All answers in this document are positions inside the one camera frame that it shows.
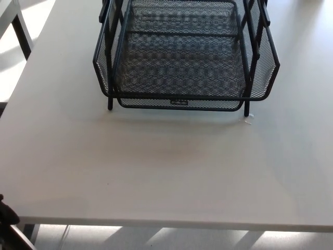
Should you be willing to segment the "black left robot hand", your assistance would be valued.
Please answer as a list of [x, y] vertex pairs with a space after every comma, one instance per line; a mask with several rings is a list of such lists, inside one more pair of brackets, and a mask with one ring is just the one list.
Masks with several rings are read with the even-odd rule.
[[1, 223], [7, 224], [7, 225], [17, 225], [20, 223], [19, 216], [14, 212], [14, 210], [6, 205], [3, 202], [4, 196], [1, 194], [0, 200], [1, 200]]

